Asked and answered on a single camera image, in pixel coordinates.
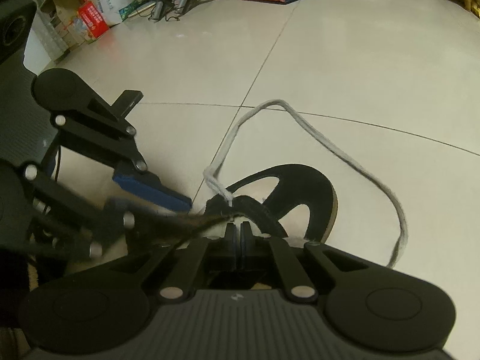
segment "silver screw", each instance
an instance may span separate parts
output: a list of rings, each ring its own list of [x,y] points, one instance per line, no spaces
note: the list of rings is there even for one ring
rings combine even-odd
[[[297,298],[311,298],[315,295],[315,289],[309,286],[296,286],[290,292]]]
[[[165,299],[178,299],[183,295],[183,291],[178,287],[165,287],[160,290],[160,296]]]
[[[65,119],[65,116],[63,116],[63,115],[57,115],[55,117],[55,124],[57,126],[65,126],[66,121],[67,120]]]
[[[135,227],[135,216],[130,211],[123,214],[123,227],[127,230],[132,230]]]
[[[135,130],[135,127],[134,126],[128,126],[127,127],[127,132],[130,134],[130,135],[135,135],[137,133],[137,130]]]
[[[27,165],[25,168],[25,178],[29,181],[35,180],[37,177],[37,167],[35,165]]]
[[[146,171],[146,170],[148,169],[147,164],[146,164],[145,162],[143,162],[143,161],[137,161],[137,162],[135,163],[135,166],[136,166],[137,169],[138,169],[139,171],[141,171],[141,172],[144,172],[144,171]]]
[[[93,241],[90,244],[90,258],[97,259],[99,257],[102,257],[102,254],[103,254],[102,245],[100,245],[98,242]]]

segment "red package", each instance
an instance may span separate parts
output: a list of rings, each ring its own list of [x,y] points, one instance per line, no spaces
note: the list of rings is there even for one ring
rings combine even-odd
[[[98,39],[103,33],[109,30],[109,26],[105,23],[102,15],[90,0],[78,8],[78,16],[80,16],[86,24],[88,31],[92,33],[94,39]]]

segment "floor tile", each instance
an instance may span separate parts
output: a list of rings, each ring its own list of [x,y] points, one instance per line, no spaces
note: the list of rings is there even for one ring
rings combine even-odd
[[[296,5],[217,0],[179,22],[136,16],[73,52],[61,67],[108,102],[136,89],[144,103],[240,105]]]
[[[428,280],[452,297],[457,321],[445,348],[455,358],[477,359],[480,157],[385,128],[320,116],[305,118],[395,192],[409,224],[409,242],[396,269]],[[392,204],[371,182],[321,147],[286,112],[261,111],[246,122],[219,179],[227,186],[288,163],[312,166],[334,186],[338,214],[327,243],[385,264],[398,236]],[[211,196],[203,184],[195,209]],[[286,230],[290,236],[299,231],[297,224]]]
[[[450,5],[457,7],[445,0],[302,0],[244,105],[283,98],[301,112],[480,152],[480,45]]]
[[[184,104],[136,105],[127,120],[137,129],[137,147],[162,183],[191,198],[202,181],[236,107]],[[62,151],[59,181],[102,206],[109,196],[127,196],[112,180],[113,169],[75,152]]]

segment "white bag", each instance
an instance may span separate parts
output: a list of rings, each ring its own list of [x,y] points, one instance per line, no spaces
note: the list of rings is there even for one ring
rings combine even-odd
[[[97,0],[98,10],[109,26],[124,21],[136,5],[136,0]]]

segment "blue gripper pad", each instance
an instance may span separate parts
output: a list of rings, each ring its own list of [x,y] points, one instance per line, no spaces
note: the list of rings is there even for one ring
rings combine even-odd
[[[117,165],[112,180],[124,191],[166,209],[172,211],[191,209],[191,198],[165,187],[158,176],[151,172],[138,173],[128,163],[121,162]]]

